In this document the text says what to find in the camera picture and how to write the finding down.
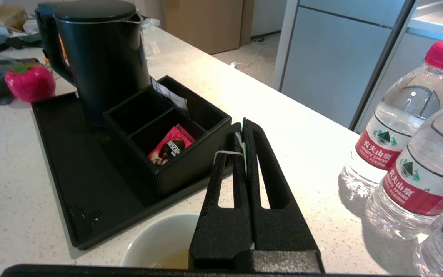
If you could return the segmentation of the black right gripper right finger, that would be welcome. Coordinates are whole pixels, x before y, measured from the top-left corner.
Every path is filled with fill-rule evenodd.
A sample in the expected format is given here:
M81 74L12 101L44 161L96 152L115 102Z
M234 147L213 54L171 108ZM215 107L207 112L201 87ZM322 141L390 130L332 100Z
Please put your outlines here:
M248 119L245 142L254 270L325 272L318 245L263 128Z

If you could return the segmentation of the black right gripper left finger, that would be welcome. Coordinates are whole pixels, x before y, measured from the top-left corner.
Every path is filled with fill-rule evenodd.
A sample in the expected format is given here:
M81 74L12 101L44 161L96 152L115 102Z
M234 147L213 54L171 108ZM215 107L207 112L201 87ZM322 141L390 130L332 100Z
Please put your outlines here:
M253 244L242 135L241 123L231 125L224 131L215 153L202 210L189 247L190 270L232 270L235 268L234 258ZM232 164L234 207L218 204L227 159Z

